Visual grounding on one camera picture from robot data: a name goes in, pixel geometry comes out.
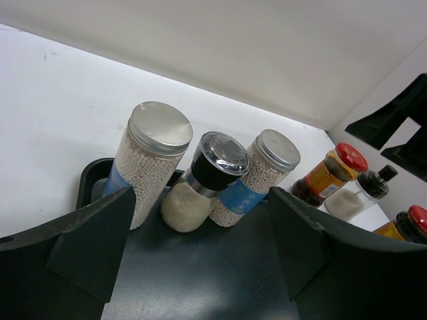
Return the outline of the white cap blue label bottle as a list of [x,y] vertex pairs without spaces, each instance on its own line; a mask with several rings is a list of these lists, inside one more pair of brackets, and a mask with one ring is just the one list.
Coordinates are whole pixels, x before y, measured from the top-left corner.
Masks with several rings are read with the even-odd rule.
[[220,227],[234,226],[301,161],[297,147],[273,129],[263,130],[247,152],[251,159],[249,172],[220,195],[209,214],[209,218]]

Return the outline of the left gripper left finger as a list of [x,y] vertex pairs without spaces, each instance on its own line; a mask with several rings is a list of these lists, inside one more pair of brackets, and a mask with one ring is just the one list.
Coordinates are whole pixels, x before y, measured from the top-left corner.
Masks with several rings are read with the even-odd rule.
[[1,238],[2,319],[100,319],[125,249],[135,193],[125,187]]

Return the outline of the red lid sauce jar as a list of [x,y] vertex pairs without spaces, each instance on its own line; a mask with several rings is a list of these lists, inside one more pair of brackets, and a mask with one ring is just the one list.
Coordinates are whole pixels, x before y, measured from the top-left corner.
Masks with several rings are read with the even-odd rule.
[[393,221],[374,230],[375,234],[411,243],[426,244],[426,209],[412,205]]
[[323,161],[293,184],[291,193],[318,208],[346,183],[356,180],[367,170],[368,162],[364,156],[351,145],[341,142],[326,153]]

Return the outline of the silver lid salt jar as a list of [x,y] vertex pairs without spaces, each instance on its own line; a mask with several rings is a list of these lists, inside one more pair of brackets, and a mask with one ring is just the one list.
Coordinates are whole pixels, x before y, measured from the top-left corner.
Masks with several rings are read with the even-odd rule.
[[192,138],[187,117],[168,104],[146,101],[133,109],[103,191],[134,190],[131,230],[146,220]]

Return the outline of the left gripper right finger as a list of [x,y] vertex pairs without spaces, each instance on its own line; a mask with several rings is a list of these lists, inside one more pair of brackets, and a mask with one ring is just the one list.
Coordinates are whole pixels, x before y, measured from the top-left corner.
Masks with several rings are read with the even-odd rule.
[[377,235],[272,187],[268,210],[301,319],[425,319],[426,246]]

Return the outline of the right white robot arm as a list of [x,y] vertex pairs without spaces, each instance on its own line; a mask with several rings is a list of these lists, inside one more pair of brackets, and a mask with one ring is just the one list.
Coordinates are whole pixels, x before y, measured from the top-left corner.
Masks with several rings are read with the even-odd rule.
[[379,110],[345,128],[345,132],[381,150],[407,120],[419,125],[407,142],[381,151],[381,155],[417,178],[426,180],[426,74],[422,73],[405,90]]

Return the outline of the clear lid pepper shaker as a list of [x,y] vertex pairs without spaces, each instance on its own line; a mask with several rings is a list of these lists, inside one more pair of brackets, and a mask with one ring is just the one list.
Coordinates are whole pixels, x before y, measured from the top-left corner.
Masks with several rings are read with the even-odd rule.
[[180,233],[200,227],[221,193],[251,166],[246,149],[233,137],[204,133],[189,168],[164,197],[160,213],[165,224]]

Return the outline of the red lid sauce jar front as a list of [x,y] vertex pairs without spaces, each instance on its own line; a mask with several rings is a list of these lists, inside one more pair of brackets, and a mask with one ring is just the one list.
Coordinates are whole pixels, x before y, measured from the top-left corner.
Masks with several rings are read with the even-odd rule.
[[411,243],[426,244],[426,209],[412,205],[393,221],[374,230],[375,234]]

